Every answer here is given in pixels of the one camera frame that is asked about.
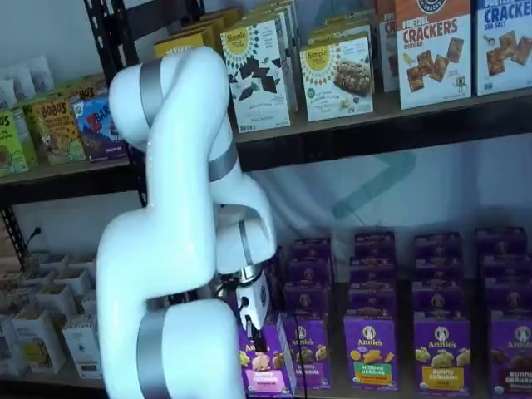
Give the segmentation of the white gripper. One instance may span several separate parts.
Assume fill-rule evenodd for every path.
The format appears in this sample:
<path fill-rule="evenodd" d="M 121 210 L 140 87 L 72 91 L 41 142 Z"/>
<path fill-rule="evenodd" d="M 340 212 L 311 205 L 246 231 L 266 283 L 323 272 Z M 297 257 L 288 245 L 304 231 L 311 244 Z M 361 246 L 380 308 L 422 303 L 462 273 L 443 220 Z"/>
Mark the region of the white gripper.
<path fill-rule="evenodd" d="M 263 271 L 252 278 L 240 279 L 236 289 L 239 318 L 247 339 L 254 351 L 267 352 L 268 346 L 263 334 L 263 325 L 270 303 L 267 279 Z"/>

